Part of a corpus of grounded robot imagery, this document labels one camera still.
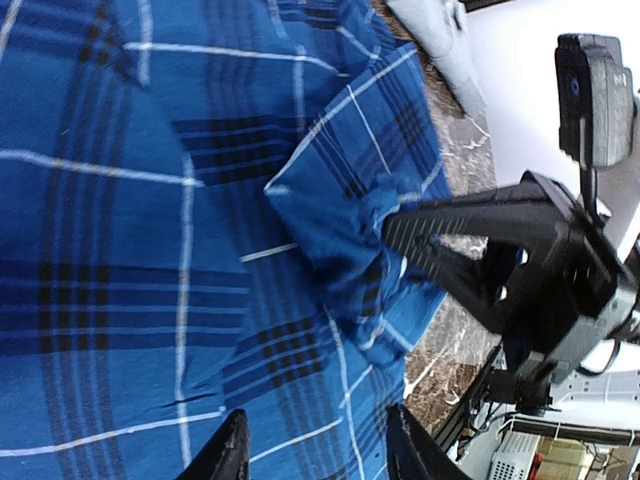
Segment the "bunched fabric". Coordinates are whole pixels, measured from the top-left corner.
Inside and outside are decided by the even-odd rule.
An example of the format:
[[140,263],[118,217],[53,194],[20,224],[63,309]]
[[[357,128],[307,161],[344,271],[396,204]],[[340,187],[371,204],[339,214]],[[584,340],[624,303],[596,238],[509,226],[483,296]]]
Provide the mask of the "bunched fabric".
[[1,476],[174,478],[241,407],[254,480],[385,478],[442,293],[379,225],[449,194],[414,47],[366,0],[0,19]]

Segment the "cable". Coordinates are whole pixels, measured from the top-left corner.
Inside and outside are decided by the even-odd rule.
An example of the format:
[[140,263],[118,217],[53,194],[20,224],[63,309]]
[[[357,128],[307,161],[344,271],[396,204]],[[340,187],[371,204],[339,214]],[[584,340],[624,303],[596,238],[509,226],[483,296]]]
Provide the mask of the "cable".
[[583,377],[590,377],[590,378],[599,377],[603,373],[606,373],[607,370],[609,370],[611,366],[615,363],[616,359],[618,358],[618,355],[620,355],[621,348],[622,348],[622,342],[620,340],[614,340],[611,356],[609,357],[609,361],[604,366],[602,371],[594,372],[593,370],[589,370],[588,368],[585,368],[582,365],[580,365],[578,368],[576,368],[576,372],[578,372]]

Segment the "plaid blanket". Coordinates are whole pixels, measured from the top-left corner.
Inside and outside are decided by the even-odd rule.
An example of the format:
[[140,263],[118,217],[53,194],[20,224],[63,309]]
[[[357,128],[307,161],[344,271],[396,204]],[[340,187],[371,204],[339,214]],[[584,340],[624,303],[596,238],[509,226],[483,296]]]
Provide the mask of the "plaid blanket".
[[366,0],[0,19],[0,477],[172,478],[241,407],[254,480],[386,478],[442,293],[376,225],[449,195],[413,46]]

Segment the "blue cloth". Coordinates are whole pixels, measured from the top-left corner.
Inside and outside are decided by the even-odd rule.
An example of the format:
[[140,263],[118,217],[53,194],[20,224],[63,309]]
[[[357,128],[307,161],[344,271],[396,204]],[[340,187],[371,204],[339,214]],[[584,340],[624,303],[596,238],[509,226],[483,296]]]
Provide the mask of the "blue cloth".
[[[379,237],[404,193],[448,195],[413,46],[366,0],[0,0],[0,18],[2,478],[172,478],[234,408],[254,480],[386,478],[397,339],[442,296],[401,287]],[[272,185],[314,209],[296,172],[328,200],[339,158],[360,179],[332,203],[348,225],[309,228],[375,295],[318,276],[330,255],[265,196],[290,158]],[[383,320],[399,337],[363,350]]]

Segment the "speckled countertop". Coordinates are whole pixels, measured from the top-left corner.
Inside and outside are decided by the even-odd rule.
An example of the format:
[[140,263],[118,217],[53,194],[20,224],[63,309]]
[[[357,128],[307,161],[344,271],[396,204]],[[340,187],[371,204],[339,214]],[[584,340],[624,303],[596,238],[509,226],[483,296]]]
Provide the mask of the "speckled countertop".
[[[411,39],[384,6],[384,0],[373,0],[373,6],[397,37]],[[475,122],[465,117],[424,52],[420,56],[431,116],[454,195],[495,186],[486,121]],[[481,249],[471,239],[456,241],[459,243],[456,249],[470,253]],[[433,433],[447,419],[498,340],[447,297],[420,345],[409,356],[407,367],[407,381],[413,389],[407,405],[427,430]]]

